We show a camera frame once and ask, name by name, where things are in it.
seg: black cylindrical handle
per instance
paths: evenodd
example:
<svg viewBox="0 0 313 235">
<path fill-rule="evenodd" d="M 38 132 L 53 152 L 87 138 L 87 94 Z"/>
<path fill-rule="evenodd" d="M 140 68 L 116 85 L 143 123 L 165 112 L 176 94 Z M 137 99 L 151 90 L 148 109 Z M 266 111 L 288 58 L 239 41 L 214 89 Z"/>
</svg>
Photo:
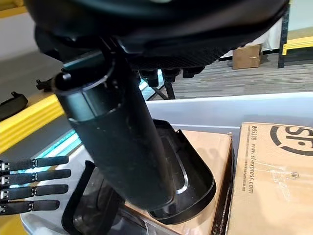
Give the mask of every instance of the black cylindrical handle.
<svg viewBox="0 0 313 235">
<path fill-rule="evenodd" d="M 73 86 L 78 79 L 72 78 Z M 116 62 L 109 76 L 93 83 L 68 90 L 70 80 L 68 74 L 57 76 L 55 93 L 109 184 L 142 209 L 171 202 L 175 188 L 137 74 Z M 66 91 L 61 90 L 64 83 Z"/>
</svg>

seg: black robotic finger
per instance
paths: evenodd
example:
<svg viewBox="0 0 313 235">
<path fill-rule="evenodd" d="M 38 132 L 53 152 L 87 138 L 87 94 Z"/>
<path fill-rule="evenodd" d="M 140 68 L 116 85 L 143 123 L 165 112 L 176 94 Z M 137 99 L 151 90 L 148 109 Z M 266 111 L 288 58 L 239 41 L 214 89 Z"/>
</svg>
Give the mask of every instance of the black robotic finger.
<svg viewBox="0 0 313 235">
<path fill-rule="evenodd" d="M 60 202 L 57 200 L 19 201 L 0 203 L 0 215 L 20 214 L 35 211 L 54 211 Z"/>
<path fill-rule="evenodd" d="M 62 179 L 68 178 L 70 176 L 71 171 L 69 169 L 2 175 L 0 176 L 0 187 L 9 185 L 23 185 L 44 180 Z"/>
<path fill-rule="evenodd" d="M 0 201 L 16 200 L 32 196 L 63 194 L 68 191 L 68 185 L 43 185 L 36 187 L 6 188 L 0 190 Z"/>
<path fill-rule="evenodd" d="M 68 163 L 68 156 L 27 159 L 12 163 L 0 162 L 0 172 L 24 170 L 43 166 L 61 165 L 66 163 Z"/>
</svg>

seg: brown cardboard box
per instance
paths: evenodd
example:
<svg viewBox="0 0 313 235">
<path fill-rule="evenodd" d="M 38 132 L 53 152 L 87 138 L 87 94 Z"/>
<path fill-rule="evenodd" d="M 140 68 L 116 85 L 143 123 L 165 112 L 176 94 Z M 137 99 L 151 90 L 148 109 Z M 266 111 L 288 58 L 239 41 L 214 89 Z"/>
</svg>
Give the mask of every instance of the brown cardboard box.
<svg viewBox="0 0 313 235">
<path fill-rule="evenodd" d="M 152 219 L 146 211 L 128 203 L 126 206 L 133 209 L 133 213 L 151 221 L 152 224 L 156 223 L 177 234 L 209 235 L 211 232 L 223 234 L 227 224 L 227 207 L 229 208 L 233 182 L 231 136 L 195 131 L 183 131 L 183 133 L 214 175 L 217 190 L 211 203 L 195 218 L 177 225 L 161 224 Z"/>
<path fill-rule="evenodd" d="M 233 50 L 233 69 L 257 68 L 261 63 L 262 45 L 240 47 Z"/>
<path fill-rule="evenodd" d="M 228 235 L 313 234 L 313 129 L 241 127 Z"/>
</svg>

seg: floor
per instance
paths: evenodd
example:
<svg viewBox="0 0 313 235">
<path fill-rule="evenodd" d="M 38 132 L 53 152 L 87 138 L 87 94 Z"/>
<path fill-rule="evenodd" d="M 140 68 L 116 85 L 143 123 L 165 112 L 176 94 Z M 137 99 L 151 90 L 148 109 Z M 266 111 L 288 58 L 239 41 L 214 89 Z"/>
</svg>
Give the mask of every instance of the floor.
<svg viewBox="0 0 313 235">
<path fill-rule="evenodd" d="M 173 83 L 176 99 L 313 91 L 313 64 L 277 68 L 278 54 L 264 55 L 259 68 L 233 70 L 232 61 L 208 65 L 194 78 L 180 74 Z M 155 95 L 151 100 L 161 100 Z"/>
</svg>

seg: black plastic holder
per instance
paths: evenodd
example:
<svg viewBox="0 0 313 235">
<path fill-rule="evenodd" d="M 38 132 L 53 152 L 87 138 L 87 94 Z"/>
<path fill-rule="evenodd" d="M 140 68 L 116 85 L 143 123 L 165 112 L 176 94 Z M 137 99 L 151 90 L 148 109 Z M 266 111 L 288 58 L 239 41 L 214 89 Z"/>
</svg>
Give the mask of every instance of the black plastic holder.
<svg viewBox="0 0 313 235">
<path fill-rule="evenodd" d="M 163 224 L 182 223 L 195 217 L 212 201 L 216 183 L 211 170 L 181 130 L 175 132 L 162 120 L 154 120 L 154 124 L 165 149 L 176 195 L 169 205 L 149 214 Z"/>
</svg>

